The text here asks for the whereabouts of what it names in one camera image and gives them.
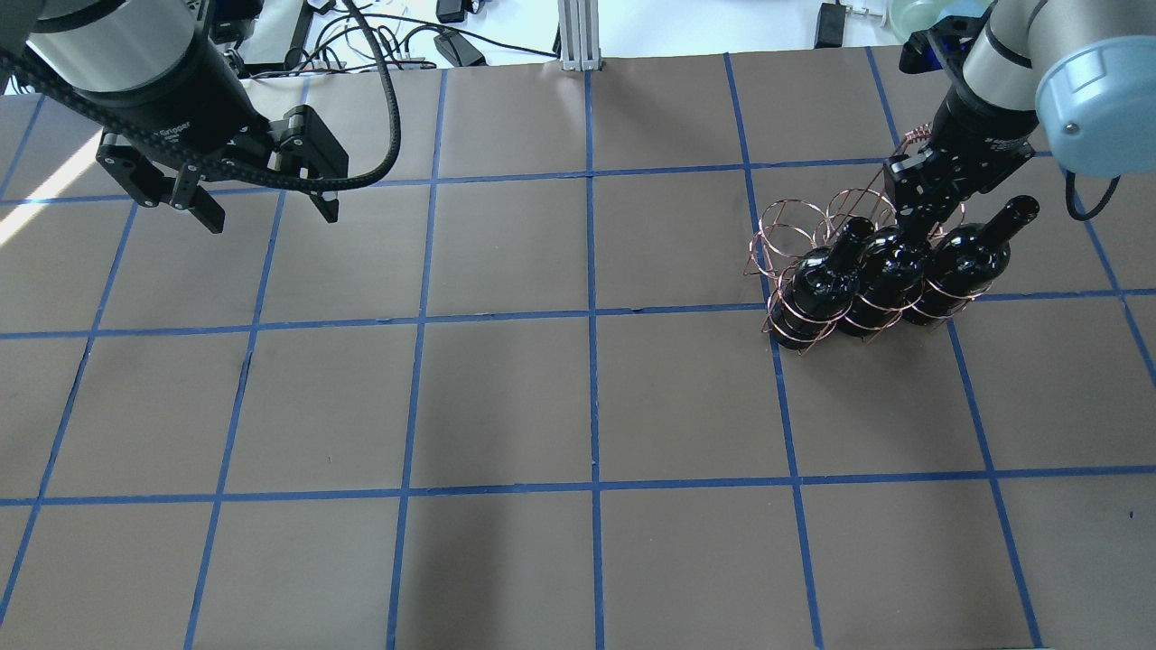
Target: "metal bracket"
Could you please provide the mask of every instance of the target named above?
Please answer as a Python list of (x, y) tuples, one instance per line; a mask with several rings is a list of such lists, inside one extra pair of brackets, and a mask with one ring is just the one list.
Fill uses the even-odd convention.
[(602, 69), (598, 44), (598, 0), (558, 0), (562, 69)]

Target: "dark glass bottle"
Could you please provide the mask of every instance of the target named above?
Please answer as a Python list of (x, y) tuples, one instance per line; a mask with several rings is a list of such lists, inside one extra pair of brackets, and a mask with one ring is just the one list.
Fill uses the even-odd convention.
[(1036, 199), (1020, 195), (987, 223), (965, 223), (948, 232), (924, 272), (922, 296), (903, 312), (904, 320), (928, 325), (955, 313), (968, 296), (1003, 273), (1011, 259), (1008, 239), (1038, 214)]
[(864, 251), (859, 295), (837, 325), (840, 332), (866, 338), (896, 319), (924, 279), (932, 256), (927, 235), (934, 226), (934, 221), (922, 220), (875, 232)]
[(859, 258), (875, 226), (861, 217), (847, 220), (830, 248), (814, 249), (783, 288), (771, 308), (771, 334), (788, 349), (805, 349), (822, 338), (828, 323), (851, 305), (859, 291)]

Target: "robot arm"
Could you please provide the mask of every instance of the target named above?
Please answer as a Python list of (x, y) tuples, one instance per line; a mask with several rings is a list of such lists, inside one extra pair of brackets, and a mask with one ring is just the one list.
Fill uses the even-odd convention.
[(1153, 61), (1153, 0), (999, 0), (983, 19), (950, 17), (917, 34), (901, 68), (942, 66), (953, 87), (928, 142), (885, 165), (901, 223), (942, 222), (972, 193), (993, 190), (1035, 155), (1027, 139), (1038, 124), (1069, 173), (1156, 169)]
[[(344, 2), (369, 31), (356, 5)], [(238, 179), (304, 192), (327, 222), (336, 221), (335, 192), (379, 180), (400, 149), (398, 106), (380, 47), (371, 39), (391, 148), (377, 168), (346, 178), (349, 156), (310, 106), (272, 123), (253, 108), (209, 44), (209, 0), (0, 0), (0, 22), (17, 28), (8, 19), (21, 17), (24, 25), (23, 36), (3, 35), (0, 66), (104, 125), (97, 162), (142, 206), (166, 202), (220, 232), (224, 212), (200, 183)], [(25, 40), (30, 52), (22, 53)]]

